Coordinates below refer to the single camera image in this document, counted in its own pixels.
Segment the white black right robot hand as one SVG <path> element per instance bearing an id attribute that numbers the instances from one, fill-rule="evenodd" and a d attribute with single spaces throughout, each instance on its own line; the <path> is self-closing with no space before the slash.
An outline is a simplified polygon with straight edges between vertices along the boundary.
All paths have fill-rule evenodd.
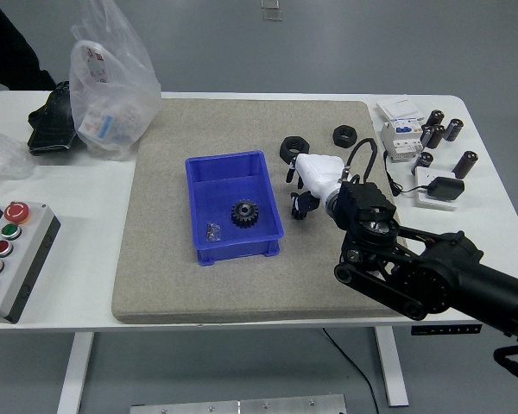
<path id="1" fill-rule="evenodd" d="M 344 162 L 337 156 L 318 154 L 297 154 L 290 160 L 286 182 L 299 175 L 298 187 L 306 191 L 291 194 L 291 215 L 295 220 L 303 220 L 307 213 L 322 206 L 333 217 L 333 208 L 341 187 Z"/>

